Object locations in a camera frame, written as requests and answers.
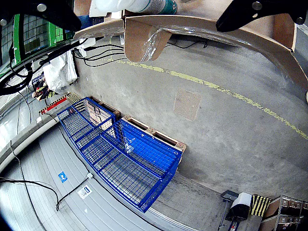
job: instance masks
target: yellow and black warning stripe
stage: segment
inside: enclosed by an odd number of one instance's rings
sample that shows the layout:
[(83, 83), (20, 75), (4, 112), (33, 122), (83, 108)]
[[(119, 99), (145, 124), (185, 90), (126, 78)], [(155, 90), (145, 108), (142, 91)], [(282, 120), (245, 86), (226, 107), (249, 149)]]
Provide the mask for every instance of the yellow and black warning stripe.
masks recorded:
[(270, 202), (271, 202), (270, 198), (260, 195), (253, 195), (252, 209), (250, 214), (262, 217), (264, 215), (264, 212), (268, 209)]
[(78, 102), (79, 100), (81, 100), (81, 97), (79, 95), (77, 95), (76, 93), (71, 93), (68, 97), (67, 100), (71, 103), (74, 104), (76, 102)]

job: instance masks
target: white bottle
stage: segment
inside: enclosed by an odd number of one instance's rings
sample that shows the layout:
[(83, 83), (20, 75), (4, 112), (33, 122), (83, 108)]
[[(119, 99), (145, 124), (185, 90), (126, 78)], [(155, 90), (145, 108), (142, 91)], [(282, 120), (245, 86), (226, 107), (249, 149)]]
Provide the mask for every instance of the white bottle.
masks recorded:
[(174, 0), (96, 0), (96, 7), (104, 13), (128, 10), (145, 14), (175, 14)]

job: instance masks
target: white sign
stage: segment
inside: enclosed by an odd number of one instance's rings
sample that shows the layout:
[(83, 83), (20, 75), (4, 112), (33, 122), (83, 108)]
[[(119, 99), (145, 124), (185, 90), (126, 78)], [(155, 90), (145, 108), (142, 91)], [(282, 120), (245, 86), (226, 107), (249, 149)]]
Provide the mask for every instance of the white sign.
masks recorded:
[(87, 196), (89, 196), (91, 192), (92, 190), (88, 187), (88, 185), (86, 185), (78, 191), (78, 194), (81, 197), (81, 199), (85, 199)]

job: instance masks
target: plastic bag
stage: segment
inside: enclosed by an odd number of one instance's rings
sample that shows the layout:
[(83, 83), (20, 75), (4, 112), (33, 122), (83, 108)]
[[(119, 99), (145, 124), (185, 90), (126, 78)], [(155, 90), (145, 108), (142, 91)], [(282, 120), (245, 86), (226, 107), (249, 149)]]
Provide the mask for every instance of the plastic bag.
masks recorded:
[(78, 78), (71, 51), (58, 56), (43, 67), (46, 83), (50, 90), (64, 94), (66, 86)]

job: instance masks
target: black clamp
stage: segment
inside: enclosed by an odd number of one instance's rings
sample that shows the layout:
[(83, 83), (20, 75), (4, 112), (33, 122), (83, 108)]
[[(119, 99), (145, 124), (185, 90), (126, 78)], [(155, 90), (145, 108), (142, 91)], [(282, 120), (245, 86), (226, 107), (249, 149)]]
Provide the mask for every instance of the black clamp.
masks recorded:
[(229, 32), (261, 17), (288, 13), (296, 24), (306, 19), (308, 0), (233, 0), (216, 23), (217, 31)]
[(78, 31), (81, 22), (63, 0), (4, 0), (0, 6), (0, 25), (7, 25), (15, 14), (29, 14), (46, 19), (69, 31)]

